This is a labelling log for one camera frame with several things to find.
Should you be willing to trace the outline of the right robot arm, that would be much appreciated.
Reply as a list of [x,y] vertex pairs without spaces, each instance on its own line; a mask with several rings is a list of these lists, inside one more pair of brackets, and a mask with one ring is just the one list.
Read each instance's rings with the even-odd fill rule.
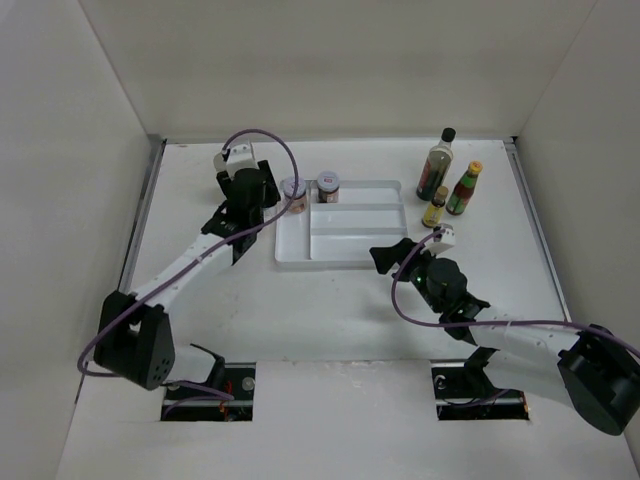
[[472,295],[458,264],[442,257],[446,231],[419,242],[372,247],[377,272],[411,284],[437,315],[431,328],[474,346],[464,384],[483,396],[517,390],[572,408],[586,423],[619,436],[639,410],[639,351],[596,325],[518,320]]

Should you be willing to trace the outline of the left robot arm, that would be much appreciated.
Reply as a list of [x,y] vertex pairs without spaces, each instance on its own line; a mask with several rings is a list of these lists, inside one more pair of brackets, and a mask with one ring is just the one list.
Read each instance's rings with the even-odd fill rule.
[[176,347],[171,322],[200,286],[235,265],[263,228],[264,210],[280,201],[266,160],[216,179],[225,201],[194,243],[146,285],[114,291],[103,302],[93,361],[110,374],[146,390],[189,381],[197,394],[214,398],[224,387],[216,356],[193,344]]

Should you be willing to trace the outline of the orange spice jar white lid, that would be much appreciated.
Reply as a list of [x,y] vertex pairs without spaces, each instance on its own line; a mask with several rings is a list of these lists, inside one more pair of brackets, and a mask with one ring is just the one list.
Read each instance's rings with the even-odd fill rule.
[[288,213],[300,214],[307,209],[307,183],[304,179],[287,177],[281,181],[281,188]]

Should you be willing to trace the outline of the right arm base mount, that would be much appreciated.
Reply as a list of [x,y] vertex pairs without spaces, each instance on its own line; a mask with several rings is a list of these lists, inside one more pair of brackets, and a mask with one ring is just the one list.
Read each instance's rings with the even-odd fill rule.
[[436,363],[431,374],[440,421],[529,420],[522,392],[498,389],[462,363]]

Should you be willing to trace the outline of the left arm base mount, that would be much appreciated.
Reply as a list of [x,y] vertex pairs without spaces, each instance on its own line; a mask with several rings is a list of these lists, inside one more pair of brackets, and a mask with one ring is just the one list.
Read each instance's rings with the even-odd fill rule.
[[250,422],[256,392],[256,364],[227,364],[214,389],[205,392],[187,386],[169,387],[164,393],[162,422]]

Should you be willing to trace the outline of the dark spice jar white lid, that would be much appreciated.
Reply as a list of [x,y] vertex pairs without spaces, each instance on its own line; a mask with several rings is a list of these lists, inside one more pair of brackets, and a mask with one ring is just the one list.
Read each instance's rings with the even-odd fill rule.
[[317,201],[319,203],[337,203],[339,201],[339,176],[333,171],[321,172],[317,179]]

